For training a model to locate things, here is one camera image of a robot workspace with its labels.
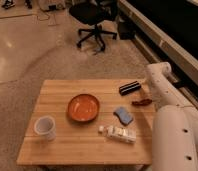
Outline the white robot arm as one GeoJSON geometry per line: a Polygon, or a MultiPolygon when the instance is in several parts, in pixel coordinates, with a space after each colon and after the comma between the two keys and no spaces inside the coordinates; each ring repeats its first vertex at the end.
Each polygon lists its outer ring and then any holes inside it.
{"type": "Polygon", "coordinates": [[[146,67],[151,82],[166,101],[154,116],[153,171],[198,171],[198,110],[167,79],[168,62],[146,67]]]}

